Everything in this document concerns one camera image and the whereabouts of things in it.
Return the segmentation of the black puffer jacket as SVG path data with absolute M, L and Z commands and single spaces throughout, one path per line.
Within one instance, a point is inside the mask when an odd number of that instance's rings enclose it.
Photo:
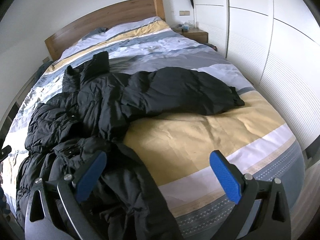
M 137 153 L 123 144 L 132 122 L 162 113 L 214 115 L 243 106 L 234 87 L 194 70 L 110 71 L 108 53 L 65 70 L 62 91 L 29 122 L 17 176 L 16 218 L 25 224 L 37 178 L 73 174 L 97 151 L 106 166 L 81 207 L 105 239 L 181 239 L 176 219 Z

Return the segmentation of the dark clothes pile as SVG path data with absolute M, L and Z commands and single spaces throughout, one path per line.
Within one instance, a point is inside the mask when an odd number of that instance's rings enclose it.
M 37 70 L 36 74 L 35 74 L 35 82 L 37 82 L 40 77 L 44 74 L 44 72 L 47 70 L 48 67 L 50 67 L 52 65 L 54 61 L 47 61 L 45 63 L 43 63 Z

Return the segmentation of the low white shelf unit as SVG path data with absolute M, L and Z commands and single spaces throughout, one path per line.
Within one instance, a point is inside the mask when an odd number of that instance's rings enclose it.
M 22 86 L 20 91 L 14 97 L 12 102 L 10 103 L 9 107 L 5 111 L 4 115 L 1 118 L 1 143 L 5 141 L 5 137 L 9 132 L 9 128 L 13 122 L 14 117 L 16 116 L 22 102 L 24 101 L 25 97 L 35 84 L 35 77 L 36 74 L 33 74 L 31 78 Z

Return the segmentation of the striped duvet cover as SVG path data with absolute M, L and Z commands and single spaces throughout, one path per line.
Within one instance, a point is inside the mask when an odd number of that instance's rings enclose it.
M 102 52 L 108 53 L 113 73 L 132 75 L 165 67 L 204 72 L 234 87 L 244 102 L 214 115 L 162 113 L 138 119 L 127 130 L 123 144 L 137 153 L 151 174 L 181 239 L 210 239 L 234 207 L 210 167 L 214 150 L 257 180 L 279 178 L 289 208 L 294 207 L 303 187 L 304 160 L 285 120 L 223 56 L 151 17 L 74 43 L 32 87 L 5 138 L 12 152 L 3 162 L 1 197 L 15 218 L 17 176 L 29 154 L 25 140 L 34 110 L 61 93 L 68 66 L 76 68 Z

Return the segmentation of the grey-blue pillow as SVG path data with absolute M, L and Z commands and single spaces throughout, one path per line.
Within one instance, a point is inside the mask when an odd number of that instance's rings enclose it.
M 86 40 L 86 39 L 90 38 L 93 35 L 97 35 L 97 34 L 100 34 L 100 33 L 106 32 L 106 31 L 108 31 L 108 28 L 105 28 L 105 27 L 95 28 L 94 30 L 90 31 L 85 36 L 83 36 L 81 38 L 81 40 Z

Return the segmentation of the white sliding wardrobe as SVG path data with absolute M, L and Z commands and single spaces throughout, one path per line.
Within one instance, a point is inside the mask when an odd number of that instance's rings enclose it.
M 285 119 L 319 137 L 319 25 L 303 0 L 193 0 L 197 27 Z

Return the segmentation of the wooden nightstand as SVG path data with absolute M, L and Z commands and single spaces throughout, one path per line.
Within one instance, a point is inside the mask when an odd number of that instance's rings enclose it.
M 174 31 L 178 34 L 183 35 L 186 38 L 194 40 L 199 43 L 207 43 L 208 42 L 208 33 L 201 29 L 189 29 L 188 31 L 182 31 L 181 29 L 174 29 Z

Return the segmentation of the wooden headboard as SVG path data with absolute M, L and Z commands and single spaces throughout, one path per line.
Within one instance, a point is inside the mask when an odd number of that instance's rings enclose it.
M 98 9 L 64 26 L 45 40 L 52 60 L 58 60 L 63 51 L 84 35 L 98 27 L 141 21 L 158 16 L 165 20 L 163 0 L 128 0 Z

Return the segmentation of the items on nightstand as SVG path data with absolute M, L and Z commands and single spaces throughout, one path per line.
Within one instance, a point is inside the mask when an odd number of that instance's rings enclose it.
M 181 22 L 176 25 L 176 29 L 180 31 L 191 31 L 196 28 L 197 25 L 194 21 Z

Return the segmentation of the wall switch plate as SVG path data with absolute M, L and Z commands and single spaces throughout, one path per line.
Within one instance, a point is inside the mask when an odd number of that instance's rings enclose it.
M 181 11 L 179 11 L 179 15 L 180 16 L 189 16 L 190 11 L 189 10 L 181 10 Z

